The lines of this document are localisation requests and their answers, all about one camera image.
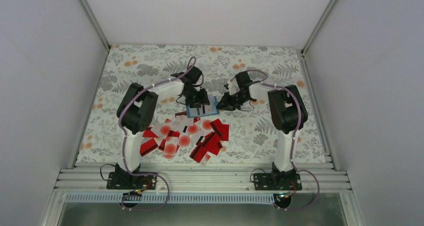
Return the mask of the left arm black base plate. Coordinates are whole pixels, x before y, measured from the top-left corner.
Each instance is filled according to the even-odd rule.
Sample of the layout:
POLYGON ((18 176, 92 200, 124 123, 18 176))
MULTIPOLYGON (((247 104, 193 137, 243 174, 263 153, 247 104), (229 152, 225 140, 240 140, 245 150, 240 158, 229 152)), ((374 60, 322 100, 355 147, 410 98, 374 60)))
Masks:
POLYGON ((157 176, 132 176, 127 172, 111 172, 106 188, 108 190, 155 190, 157 176))

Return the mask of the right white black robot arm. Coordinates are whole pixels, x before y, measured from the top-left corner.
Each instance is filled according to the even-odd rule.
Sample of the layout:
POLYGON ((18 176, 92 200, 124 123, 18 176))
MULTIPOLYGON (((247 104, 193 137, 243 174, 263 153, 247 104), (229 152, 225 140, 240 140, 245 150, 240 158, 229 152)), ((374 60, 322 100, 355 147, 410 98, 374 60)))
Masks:
POLYGON ((253 81, 247 70, 236 74, 233 79, 236 81, 238 91, 225 92, 216 107, 219 110, 235 111, 240 110, 248 101, 268 102, 271 121, 278 135, 270 181, 274 188, 282 190, 297 174, 294 163, 295 148, 300 130, 308 120, 308 112, 302 97, 294 84, 280 86, 265 83, 264 80, 253 81))

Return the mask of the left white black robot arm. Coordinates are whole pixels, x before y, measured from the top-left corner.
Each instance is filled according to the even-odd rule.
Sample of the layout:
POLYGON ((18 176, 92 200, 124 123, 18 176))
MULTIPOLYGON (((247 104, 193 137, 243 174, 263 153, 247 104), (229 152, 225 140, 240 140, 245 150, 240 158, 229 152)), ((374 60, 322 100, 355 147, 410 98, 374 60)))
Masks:
POLYGON ((202 71, 194 65, 185 72, 174 73, 170 78, 150 85, 132 83, 125 93, 116 115, 118 126, 123 131, 121 160, 117 163, 124 170, 119 182, 131 189, 139 183, 140 143, 137 135, 150 126, 157 103, 170 97, 185 97, 184 104, 190 108, 209 105, 207 92, 200 88, 198 81, 203 79, 202 71))

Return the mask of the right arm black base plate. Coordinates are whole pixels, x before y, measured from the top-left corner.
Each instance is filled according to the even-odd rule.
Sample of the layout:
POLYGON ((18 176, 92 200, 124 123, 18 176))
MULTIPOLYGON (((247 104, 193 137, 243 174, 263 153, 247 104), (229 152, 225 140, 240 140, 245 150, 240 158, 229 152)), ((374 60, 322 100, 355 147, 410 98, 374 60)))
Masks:
POLYGON ((252 181, 256 191, 301 191, 303 189, 298 173, 283 179, 272 177, 271 173, 254 173, 252 181))

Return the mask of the blue leather card holder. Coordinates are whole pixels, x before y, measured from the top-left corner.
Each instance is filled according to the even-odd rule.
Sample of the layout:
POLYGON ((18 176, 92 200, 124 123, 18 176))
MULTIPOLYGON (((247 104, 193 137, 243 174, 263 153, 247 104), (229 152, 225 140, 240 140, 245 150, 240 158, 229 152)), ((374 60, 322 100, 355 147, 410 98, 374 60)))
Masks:
POLYGON ((219 115, 217 109, 218 101, 216 96, 208 96, 209 104, 202 104, 200 107, 186 106, 186 115, 188 118, 202 118, 219 115))

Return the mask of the white red-circle card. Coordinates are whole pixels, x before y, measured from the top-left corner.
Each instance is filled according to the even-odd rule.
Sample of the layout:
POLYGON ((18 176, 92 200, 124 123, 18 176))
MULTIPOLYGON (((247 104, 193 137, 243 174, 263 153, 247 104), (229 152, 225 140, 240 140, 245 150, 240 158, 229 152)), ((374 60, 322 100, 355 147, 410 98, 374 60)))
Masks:
POLYGON ((193 124, 193 125, 187 126, 185 133, 188 134, 189 136, 192 136, 197 134, 199 130, 200 130, 199 126, 197 124, 193 124))

